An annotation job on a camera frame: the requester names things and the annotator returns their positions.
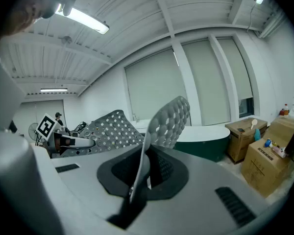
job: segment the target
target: bottle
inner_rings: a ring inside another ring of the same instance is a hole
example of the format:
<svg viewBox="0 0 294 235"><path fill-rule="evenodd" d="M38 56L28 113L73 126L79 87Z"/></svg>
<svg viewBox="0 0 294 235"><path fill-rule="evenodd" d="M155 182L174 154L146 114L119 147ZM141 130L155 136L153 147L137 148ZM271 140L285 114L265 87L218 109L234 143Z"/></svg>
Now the bottle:
<svg viewBox="0 0 294 235"><path fill-rule="evenodd" d="M288 118L289 117L289 108L288 108L288 104L285 104L284 107L284 117Z"/></svg>

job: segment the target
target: floor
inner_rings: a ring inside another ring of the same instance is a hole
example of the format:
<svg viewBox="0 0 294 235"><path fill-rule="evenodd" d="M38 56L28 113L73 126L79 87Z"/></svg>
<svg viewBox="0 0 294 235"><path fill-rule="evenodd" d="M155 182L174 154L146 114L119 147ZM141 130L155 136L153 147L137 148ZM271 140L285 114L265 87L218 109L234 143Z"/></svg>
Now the floor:
<svg viewBox="0 0 294 235"><path fill-rule="evenodd" d="M243 165L243 162L239 164L233 164L232 161L225 156L224 159L220 162L218 162L219 165L226 168L230 172L232 172L236 177L241 179L245 184L247 184L245 178L241 174L241 168ZM288 178L286 178L282 184L271 194L266 198L266 201L271 205L281 197L285 196L289 189L291 188L292 184L294 182L294 170L290 174Z"/></svg>

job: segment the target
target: ceiling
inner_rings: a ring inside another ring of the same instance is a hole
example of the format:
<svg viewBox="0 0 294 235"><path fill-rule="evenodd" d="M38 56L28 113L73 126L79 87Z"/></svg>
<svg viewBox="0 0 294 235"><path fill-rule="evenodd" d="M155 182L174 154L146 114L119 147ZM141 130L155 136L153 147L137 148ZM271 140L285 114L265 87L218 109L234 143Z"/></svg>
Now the ceiling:
<svg viewBox="0 0 294 235"><path fill-rule="evenodd" d="M253 5L254 0L77 0L77 9L106 21L105 35L54 15L3 39L0 58L28 98L61 86L68 92L52 96L80 95L108 68L153 41L203 25L247 28ZM262 31L277 10L273 0L257 5L251 29ZM65 36L73 42L64 45Z"/></svg>

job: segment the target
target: cardboard box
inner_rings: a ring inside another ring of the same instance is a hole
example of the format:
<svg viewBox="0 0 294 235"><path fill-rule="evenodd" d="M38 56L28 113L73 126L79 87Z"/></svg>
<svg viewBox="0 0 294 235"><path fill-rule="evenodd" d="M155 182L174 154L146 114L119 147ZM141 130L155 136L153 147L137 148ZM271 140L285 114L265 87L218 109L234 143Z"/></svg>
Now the cardboard box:
<svg viewBox="0 0 294 235"><path fill-rule="evenodd" d="M249 117L247 119L225 125L225 127L230 130L230 142L227 153L235 163L242 161L245 158L248 145L255 141L255 130L259 129L261 136L265 133L267 122L258 119L257 125L255 125L251 130L251 122L253 120L254 118ZM241 133L238 130L239 128L243 129L245 132Z"/></svg>
<svg viewBox="0 0 294 235"><path fill-rule="evenodd" d="M294 162L287 157L282 159L270 147L265 148L265 142L266 139L260 139L248 146L241 172L250 186L268 197L292 172Z"/></svg>
<svg viewBox="0 0 294 235"><path fill-rule="evenodd" d="M275 141L280 147L286 147L294 134L294 118L277 117L265 132L264 139Z"/></svg>

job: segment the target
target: fan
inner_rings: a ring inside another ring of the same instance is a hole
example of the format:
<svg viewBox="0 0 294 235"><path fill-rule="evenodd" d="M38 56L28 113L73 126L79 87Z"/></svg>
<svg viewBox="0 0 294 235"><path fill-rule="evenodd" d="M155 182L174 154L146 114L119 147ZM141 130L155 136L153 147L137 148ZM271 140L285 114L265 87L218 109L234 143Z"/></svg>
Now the fan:
<svg viewBox="0 0 294 235"><path fill-rule="evenodd" d="M36 132L37 126L38 126L38 123L32 123L28 128L28 134L30 138L33 139L34 141L36 141L36 138L38 135L38 133Z"/></svg>

